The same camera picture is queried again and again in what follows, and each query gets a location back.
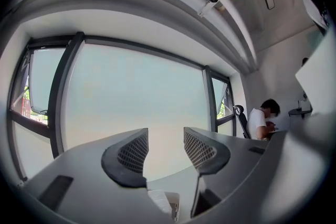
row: chair backrest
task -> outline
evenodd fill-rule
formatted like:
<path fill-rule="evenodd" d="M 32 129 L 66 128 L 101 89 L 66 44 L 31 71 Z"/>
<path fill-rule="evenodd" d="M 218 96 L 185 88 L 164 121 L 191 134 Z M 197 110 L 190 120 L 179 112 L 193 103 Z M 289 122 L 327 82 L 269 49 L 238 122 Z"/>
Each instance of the chair backrest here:
<path fill-rule="evenodd" d="M 243 113 L 244 112 L 244 108 L 241 106 L 241 105 L 235 105 L 234 107 L 234 110 L 235 110 L 235 113 L 239 119 L 239 122 L 243 128 L 243 135 L 245 138 L 247 139 L 251 139 L 251 136 L 250 134 L 248 133 L 247 131 L 247 119 L 246 119 L 246 116 L 245 114 Z"/>

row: glass pane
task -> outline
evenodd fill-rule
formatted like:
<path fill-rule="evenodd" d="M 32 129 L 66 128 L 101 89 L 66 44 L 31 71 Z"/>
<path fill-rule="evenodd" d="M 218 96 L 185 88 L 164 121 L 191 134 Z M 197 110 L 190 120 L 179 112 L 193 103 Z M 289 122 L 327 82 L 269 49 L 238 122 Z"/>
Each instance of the glass pane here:
<path fill-rule="evenodd" d="M 30 57 L 30 105 L 36 113 L 47 113 L 51 84 L 64 51 L 65 49 L 35 50 Z"/>
<path fill-rule="evenodd" d="M 50 139 L 16 122 L 13 123 L 13 131 L 21 164 L 26 176 L 30 179 L 54 160 Z"/>
<path fill-rule="evenodd" d="M 214 78 L 212 78 L 212 83 L 215 93 L 217 119 L 232 115 L 232 98 L 228 85 Z"/>
<path fill-rule="evenodd" d="M 218 126 L 218 133 L 232 135 L 232 121 L 228 121 Z"/>
<path fill-rule="evenodd" d="M 137 51 L 83 45 L 64 95 L 65 149 L 149 128 L 148 181 L 192 165 L 184 127 L 208 130 L 202 71 Z"/>
<path fill-rule="evenodd" d="M 43 124 L 48 124 L 48 116 L 36 113 L 31 110 L 28 69 L 29 55 L 27 54 L 15 78 L 12 110 L 25 116 L 26 118 L 38 121 Z"/>

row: headrest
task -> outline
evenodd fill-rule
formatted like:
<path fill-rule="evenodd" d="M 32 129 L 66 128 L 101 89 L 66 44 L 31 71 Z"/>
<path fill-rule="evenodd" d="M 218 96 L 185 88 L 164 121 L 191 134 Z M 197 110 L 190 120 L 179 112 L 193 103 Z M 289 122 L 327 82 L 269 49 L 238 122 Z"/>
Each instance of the headrest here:
<path fill-rule="evenodd" d="M 235 109 L 236 115 L 238 115 L 238 116 L 244 112 L 244 108 L 239 104 L 234 105 L 233 107 Z"/>

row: window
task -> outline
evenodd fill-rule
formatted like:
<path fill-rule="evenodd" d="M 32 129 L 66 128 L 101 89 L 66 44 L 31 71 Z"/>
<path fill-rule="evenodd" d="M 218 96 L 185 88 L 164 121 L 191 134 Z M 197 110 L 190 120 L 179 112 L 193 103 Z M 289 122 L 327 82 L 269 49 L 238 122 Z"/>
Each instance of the window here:
<path fill-rule="evenodd" d="M 64 51 L 39 49 L 27 52 L 16 80 L 14 111 L 47 125 L 50 88 Z"/>
<path fill-rule="evenodd" d="M 229 79 L 211 71 L 211 82 L 215 107 L 214 129 L 220 134 L 236 136 L 236 118 Z"/>
<path fill-rule="evenodd" d="M 175 61 L 123 48 L 84 44 L 67 89 L 61 121 L 65 149 L 149 128 L 148 181 L 192 164 L 183 128 L 208 129 L 203 73 Z"/>
<path fill-rule="evenodd" d="M 41 49 L 31 52 L 28 78 L 30 105 L 38 114 L 47 114 L 52 80 L 64 51 Z"/>
<path fill-rule="evenodd" d="M 217 119 L 222 119 L 233 114 L 232 99 L 228 84 L 218 79 L 212 78 L 214 86 Z"/>
<path fill-rule="evenodd" d="M 228 121 L 226 123 L 223 123 L 222 125 L 218 126 L 218 132 L 219 134 L 225 134 L 225 135 L 232 135 L 232 124 L 233 120 Z"/>
<path fill-rule="evenodd" d="M 19 159 L 28 179 L 54 160 L 50 139 L 30 131 L 16 122 L 13 123 L 13 135 Z"/>
<path fill-rule="evenodd" d="M 87 39 L 99 45 L 85 44 Z M 13 80 L 7 125 L 21 179 L 64 150 L 147 127 L 144 176 L 156 180 L 192 165 L 184 127 L 235 135 L 228 78 L 146 45 L 87 39 L 76 33 L 27 45 Z"/>

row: black window frame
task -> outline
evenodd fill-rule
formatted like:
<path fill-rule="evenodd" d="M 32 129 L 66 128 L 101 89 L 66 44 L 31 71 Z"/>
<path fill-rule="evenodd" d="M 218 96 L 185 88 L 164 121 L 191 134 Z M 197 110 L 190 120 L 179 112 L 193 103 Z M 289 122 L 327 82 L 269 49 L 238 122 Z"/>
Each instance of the black window frame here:
<path fill-rule="evenodd" d="M 216 113 L 216 105 L 215 105 L 215 96 L 214 96 L 214 87 L 212 83 L 212 78 L 216 78 L 220 81 L 225 82 L 230 90 L 233 100 L 233 93 L 231 89 L 230 79 L 214 70 L 212 70 L 209 66 L 202 66 L 196 62 L 193 62 L 184 57 L 172 54 L 170 52 L 154 48 L 151 46 L 139 44 L 137 42 L 131 42 L 116 38 L 107 38 L 107 37 L 99 37 L 99 36 L 85 36 L 83 32 L 77 32 L 75 35 L 68 36 L 55 36 L 55 37 L 46 37 L 39 39 L 31 39 L 25 49 L 22 52 L 20 59 L 16 65 L 15 71 L 12 76 L 12 81 L 9 89 L 9 95 L 7 100 L 7 130 L 8 130 L 8 139 L 9 139 L 9 147 L 10 152 L 14 161 L 15 168 L 19 175 L 19 178 L 22 181 L 26 181 L 27 177 L 25 176 L 24 169 L 20 163 L 15 137 L 13 134 L 13 123 L 16 122 L 24 128 L 42 135 L 46 138 L 50 139 L 51 152 L 53 157 L 56 158 L 60 154 L 64 152 L 61 128 L 60 128 L 60 119 L 61 119 L 61 102 L 62 95 L 64 92 L 64 88 L 66 86 L 66 80 L 68 77 L 68 73 L 73 64 L 74 59 L 76 58 L 76 54 L 79 50 L 79 47 L 83 42 L 88 44 L 96 44 L 96 45 L 105 45 L 105 46 L 113 46 L 120 47 L 135 51 L 140 51 L 146 54 L 151 54 L 155 56 L 159 56 L 165 59 L 173 60 L 184 65 L 196 68 L 203 72 L 205 93 L 209 111 L 209 122 L 210 122 L 210 131 L 217 132 L 218 126 L 228 122 L 233 121 L 233 136 L 236 136 L 236 118 L 233 111 L 233 115 L 226 116 L 222 119 L 217 119 Z M 24 90 L 22 88 L 22 84 L 25 83 L 17 83 L 17 81 L 23 81 L 24 77 L 27 75 L 27 71 L 25 70 L 25 74 L 21 69 L 25 60 L 28 59 L 28 66 L 30 61 L 31 52 L 38 49 L 49 49 L 49 48 L 65 48 L 63 56 L 58 64 L 56 69 L 53 82 L 51 84 L 49 102 L 48 102 L 48 124 L 42 124 L 31 120 L 29 118 L 24 117 L 17 111 L 12 108 L 12 104 L 14 101 L 14 96 L 18 96 L 18 92 Z"/>

